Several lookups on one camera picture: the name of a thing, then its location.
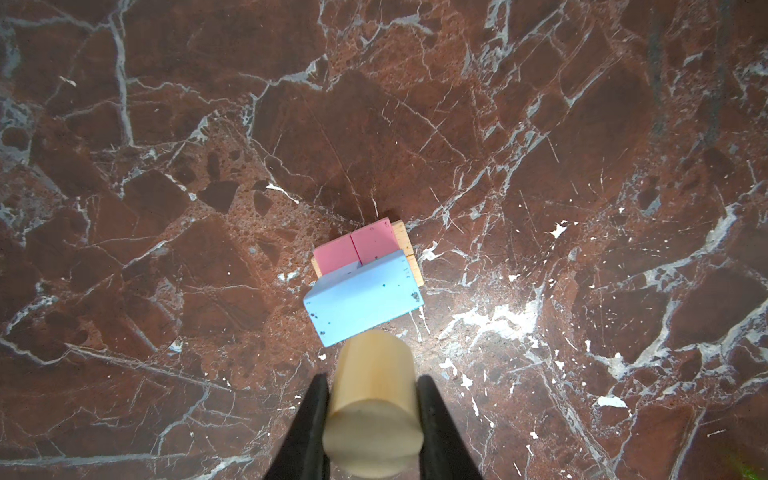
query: brown marble surface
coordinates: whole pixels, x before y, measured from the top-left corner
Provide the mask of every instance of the brown marble surface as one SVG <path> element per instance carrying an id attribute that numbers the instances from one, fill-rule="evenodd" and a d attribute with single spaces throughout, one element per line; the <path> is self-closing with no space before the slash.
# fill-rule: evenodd
<path id="1" fill-rule="evenodd" d="M 0 13 L 1 477 L 260 478 L 384 216 L 486 478 L 768 475 L 768 3 Z"/>

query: wooden cylinder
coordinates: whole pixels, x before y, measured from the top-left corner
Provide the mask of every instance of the wooden cylinder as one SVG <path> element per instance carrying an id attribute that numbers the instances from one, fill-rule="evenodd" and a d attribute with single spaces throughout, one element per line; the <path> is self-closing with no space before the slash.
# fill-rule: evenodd
<path id="1" fill-rule="evenodd" d="M 423 442 L 411 349 L 382 330 L 347 340 L 323 432 L 331 462 L 358 477 L 385 478 L 415 464 Z"/>

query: stack of blocks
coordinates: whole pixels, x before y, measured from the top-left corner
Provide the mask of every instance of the stack of blocks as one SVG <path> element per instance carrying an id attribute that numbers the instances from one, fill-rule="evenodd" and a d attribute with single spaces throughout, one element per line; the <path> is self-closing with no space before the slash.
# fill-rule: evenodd
<path id="1" fill-rule="evenodd" d="M 402 221 L 384 218 L 314 251 L 319 277 L 304 306 L 324 346 L 405 315 L 424 284 Z"/>

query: blue block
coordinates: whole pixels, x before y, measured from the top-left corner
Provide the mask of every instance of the blue block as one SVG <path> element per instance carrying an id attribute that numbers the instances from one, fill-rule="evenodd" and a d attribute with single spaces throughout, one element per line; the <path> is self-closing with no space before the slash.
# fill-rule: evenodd
<path id="1" fill-rule="evenodd" d="M 424 305 L 402 250 L 365 266 L 351 263 L 320 277 L 304 297 L 324 346 L 331 346 Z"/>

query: light blue wooden block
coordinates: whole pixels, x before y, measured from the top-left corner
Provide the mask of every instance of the light blue wooden block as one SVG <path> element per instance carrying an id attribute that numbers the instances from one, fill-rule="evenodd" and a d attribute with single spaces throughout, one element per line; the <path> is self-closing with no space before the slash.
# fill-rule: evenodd
<path id="1" fill-rule="evenodd" d="M 331 346 L 424 305 L 402 250 L 365 266 L 351 263 L 320 277 L 304 307 Z"/>

